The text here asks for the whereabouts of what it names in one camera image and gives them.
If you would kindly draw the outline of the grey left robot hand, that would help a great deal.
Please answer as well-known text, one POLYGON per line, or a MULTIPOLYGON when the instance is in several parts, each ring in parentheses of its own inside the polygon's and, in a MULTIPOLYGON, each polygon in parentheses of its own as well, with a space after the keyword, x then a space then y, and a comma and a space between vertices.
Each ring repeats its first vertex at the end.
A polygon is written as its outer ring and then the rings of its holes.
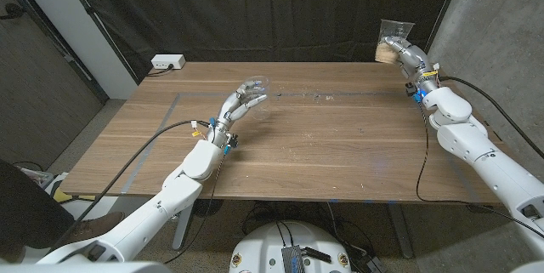
POLYGON ((214 123, 208 129, 208 140, 219 148, 227 143, 229 130, 253 107, 268 98, 269 79, 264 76, 250 77, 223 103, 214 123))

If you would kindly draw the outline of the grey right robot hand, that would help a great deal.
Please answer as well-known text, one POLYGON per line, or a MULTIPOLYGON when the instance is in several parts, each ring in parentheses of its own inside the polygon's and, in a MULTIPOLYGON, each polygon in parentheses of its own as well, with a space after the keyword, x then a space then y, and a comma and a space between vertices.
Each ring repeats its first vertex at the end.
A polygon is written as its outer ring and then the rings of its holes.
POLYGON ((403 76, 417 89, 430 93, 439 87, 433 65, 427 54, 417 45, 405 38, 394 36, 384 37, 382 45, 385 48, 386 60, 398 65, 403 76))

